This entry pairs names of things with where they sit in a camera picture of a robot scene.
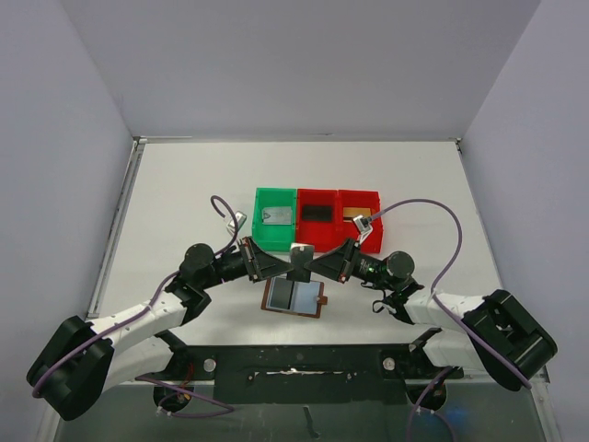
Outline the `brown leather card holder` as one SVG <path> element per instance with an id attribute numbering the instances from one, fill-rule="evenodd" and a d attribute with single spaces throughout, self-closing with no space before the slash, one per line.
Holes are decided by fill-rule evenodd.
<path id="1" fill-rule="evenodd" d="M 262 310 L 318 319 L 328 305 L 324 284 L 318 281 L 295 282 L 274 277 L 266 282 L 260 308 Z"/>

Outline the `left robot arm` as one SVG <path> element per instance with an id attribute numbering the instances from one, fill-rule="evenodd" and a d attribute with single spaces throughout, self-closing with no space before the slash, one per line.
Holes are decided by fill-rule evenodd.
<path id="1" fill-rule="evenodd" d="M 211 302 L 207 289 L 242 277 L 258 283 L 293 269 L 250 237 L 221 255 L 207 244 L 192 245 L 149 300 L 102 318 L 64 320 L 29 369 L 31 395 L 74 420 L 110 388 L 164 371 L 175 353 L 169 330 L 203 313 Z"/>

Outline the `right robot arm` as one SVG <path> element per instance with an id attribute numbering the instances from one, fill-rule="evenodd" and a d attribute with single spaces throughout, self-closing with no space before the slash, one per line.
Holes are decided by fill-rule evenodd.
<path id="1" fill-rule="evenodd" d="M 422 347 L 433 366 L 484 371 L 518 391 L 558 352 L 554 339 L 510 292 L 462 296 L 427 288 L 414 279 L 414 260 L 404 251 L 379 260 L 348 239 L 306 268 L 342 284 L 357 278 L 383 293 L 376 304 L 396 320 L 435 328 Z"/>

